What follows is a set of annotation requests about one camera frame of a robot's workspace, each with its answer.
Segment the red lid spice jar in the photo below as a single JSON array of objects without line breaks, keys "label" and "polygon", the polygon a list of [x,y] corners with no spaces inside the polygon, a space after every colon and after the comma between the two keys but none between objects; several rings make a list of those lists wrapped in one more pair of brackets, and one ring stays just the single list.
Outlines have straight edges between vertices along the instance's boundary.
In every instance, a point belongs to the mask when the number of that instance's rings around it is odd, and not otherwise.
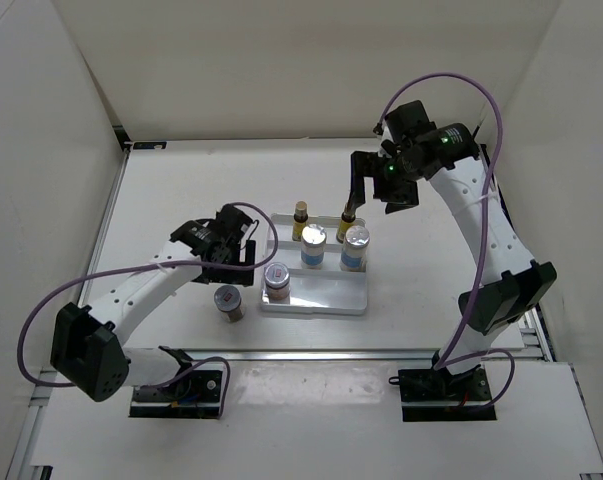
[{"label": "red lid spice jar", "polygon": [[240,291],[234,285],[222,285],[214,293],[214,302],[223,318],[234,323],[244,317],[244,306]]},{"label": "red lid spice jar", "polygon": [[280,262],[269,264],[264,271],[264,287],[271,302],[286,301],[290,296],[290,272]]}]

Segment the red lid spice jar front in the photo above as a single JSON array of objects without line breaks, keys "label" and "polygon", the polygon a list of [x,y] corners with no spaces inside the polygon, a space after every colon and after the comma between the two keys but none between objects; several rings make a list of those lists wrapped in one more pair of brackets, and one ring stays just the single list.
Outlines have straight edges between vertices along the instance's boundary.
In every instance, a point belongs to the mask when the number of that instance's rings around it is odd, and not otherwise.
[{"label": "red lid spice jar front", "polygon": [[223,318],[234,323],[244,317],[244,306],[240,291],[234,285],[222,285],[214,293],[214,302]]}]

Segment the yellow bottle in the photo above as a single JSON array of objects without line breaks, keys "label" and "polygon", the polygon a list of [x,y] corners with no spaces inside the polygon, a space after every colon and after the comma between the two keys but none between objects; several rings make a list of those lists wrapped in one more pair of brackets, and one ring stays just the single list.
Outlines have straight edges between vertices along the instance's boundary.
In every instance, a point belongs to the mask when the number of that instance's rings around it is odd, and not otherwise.
[{"label": "yellow bottle", "polygon": [[292,223],[292,240],[300,242],[303,229],[308,222],[308,207],[305,201],[298,201],[295,204],[293,223]]},{"label": "yellow bottle", "polygon": [[339,226],[336,232],[336,240],[338,243],[345,241],[347,231],[355,224],[356,215],[345,209],[340,217]]}]

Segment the blue label jar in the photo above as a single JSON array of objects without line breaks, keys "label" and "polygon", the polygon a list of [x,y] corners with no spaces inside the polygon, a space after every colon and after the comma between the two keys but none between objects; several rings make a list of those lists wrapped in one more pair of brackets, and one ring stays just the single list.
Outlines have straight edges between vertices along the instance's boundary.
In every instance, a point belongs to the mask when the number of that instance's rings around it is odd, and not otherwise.
[{"label": "blue label jar", "polygon": [[318,269],[322,266],[327,243],[325,229],[317,224],[308,224],[301,233],[301,263],[304,268]]},{"label": "blue label jar", "polygon": [[370,232],[365,226],[354,225],[346,231],[340,255],[343,271],[363,272],[366,269],[370,240]]}]

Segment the blue label jar front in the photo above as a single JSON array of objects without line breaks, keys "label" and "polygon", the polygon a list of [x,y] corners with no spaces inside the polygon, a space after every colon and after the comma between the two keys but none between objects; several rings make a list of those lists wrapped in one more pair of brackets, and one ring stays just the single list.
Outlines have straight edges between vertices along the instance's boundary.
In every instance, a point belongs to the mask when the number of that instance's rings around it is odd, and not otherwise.
[{"label": "blue label jar front", "polygon": [[301,233],[301,263],[304,268],[318,269],[322,266],[327,243],[325,229],[317,224],[308,224]]}]

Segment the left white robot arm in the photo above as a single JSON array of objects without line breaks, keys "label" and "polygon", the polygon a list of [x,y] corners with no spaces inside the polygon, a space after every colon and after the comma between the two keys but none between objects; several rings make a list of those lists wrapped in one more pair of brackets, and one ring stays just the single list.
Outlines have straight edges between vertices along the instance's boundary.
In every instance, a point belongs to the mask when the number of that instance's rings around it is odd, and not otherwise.
[{"label": "left white robot arm", "polygon": [[51,364],[96,402],[123,386],[157,388],[167,399],[187,395],[192,359],[169,347],[129,349],[137,327],[190,283],[250,286],[256,243],[245,234],[254,221],[226,204],[214,218],[178,227],[146,265],[85,306],[69,303],[56,316]]}]

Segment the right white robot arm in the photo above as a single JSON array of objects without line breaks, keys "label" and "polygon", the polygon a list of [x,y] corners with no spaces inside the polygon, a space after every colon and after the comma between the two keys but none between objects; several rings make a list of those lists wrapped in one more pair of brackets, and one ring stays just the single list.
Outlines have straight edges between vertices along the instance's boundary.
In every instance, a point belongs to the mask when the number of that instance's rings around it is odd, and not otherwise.
[{"label": "right white robot arm", "polygon": [[538,262],[515,233],[491,177],[478,144],[461,123],[385,127],[378,151],[356,151],[350,157],[349,214],[364,204],[367,178],[387,213],[416,206],[417,183],[425,180],[448,207],[474,259],[473,285],[458,299],[462,318],[433,358],[430,387],[445,400],[465,389],[481,356],[557,279],[553,264]]}]

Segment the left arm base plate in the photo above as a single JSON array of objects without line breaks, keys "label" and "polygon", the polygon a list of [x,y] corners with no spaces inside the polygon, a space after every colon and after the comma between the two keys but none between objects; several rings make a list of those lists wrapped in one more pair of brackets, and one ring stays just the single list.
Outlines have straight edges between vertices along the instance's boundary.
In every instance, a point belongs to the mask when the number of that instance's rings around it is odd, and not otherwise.
[{"label": "left arm base plate", "polygon": [[135,387],[128,416],[136,419],[219,419],[226,380],[225,366],[213,362],[198,367],[168,387]]}]

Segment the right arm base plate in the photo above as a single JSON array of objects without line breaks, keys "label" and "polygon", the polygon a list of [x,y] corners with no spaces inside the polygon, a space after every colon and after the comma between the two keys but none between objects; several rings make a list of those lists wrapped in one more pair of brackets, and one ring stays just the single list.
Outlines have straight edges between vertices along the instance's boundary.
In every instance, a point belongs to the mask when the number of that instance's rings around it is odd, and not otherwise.
[{"label": "right arm base plate", "polygon": [[403,369],[389,379],[399,388],[404,422],[496,421],[492,393],[484,368],[460,378],[434,369]]}]

